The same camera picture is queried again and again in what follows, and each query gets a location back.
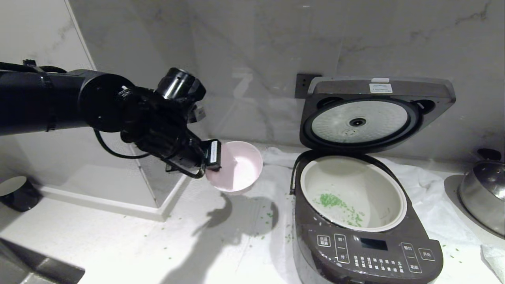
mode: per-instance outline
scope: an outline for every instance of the control panel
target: control panel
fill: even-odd
[[[383,233],[309,226],[308,236],[321,255],[357,273],[395,278],[422,278],[443,265],[438,241],[402,239]]]

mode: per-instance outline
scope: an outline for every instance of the rice cooker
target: rice cooker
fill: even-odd
[[[293,251],[303,283],[429,283],[443,267],[394,174],[368,153],[391,149],[456,101],[442,79],[315,78],[294,167]]]

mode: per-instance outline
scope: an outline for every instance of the robotic arm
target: robotic arm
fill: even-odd
[[[202,141],[187,128],[206,93],[190,73],[171,68],[153,90],[115,74],[23,64],[0,63],[0,135],[91,126],[100,145],[120,158],[153,155],[167,171],[193,178],[221,168],[221,143]],[[115,153],[100,131],[120,132],[146,154]]]

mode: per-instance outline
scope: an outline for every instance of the marble wall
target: marble wall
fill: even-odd
[[[421,76],[451,80],[457,102],[386,154],[472,161],[478,147],[503,151],[501,0],[70,3],[99,69],[149,86],[169,66],[195,73],[208,90],[202,135],[299,145],[299,72]]]
[[[0,61],[93,68],[64,0],[3,1],[0,19]],[[131,153],[117,134],[104,139],[116,151]],[[109,155],[89,127],[0,136],[0,181],[15,175],[70,193],[157,207],[137,162]]]

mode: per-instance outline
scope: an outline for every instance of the white countertop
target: white countertop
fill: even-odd
[[[84,268],[80,284],[298,284],[289,182],[277,182],[289,181],[290,174],[266,166],[251,191],[229,197],[205,178],[191,180],[164,223],[48,198],[22,214],[3,206],[0,236]],[[505,248],[505,240],[455,210],[482,242]]]

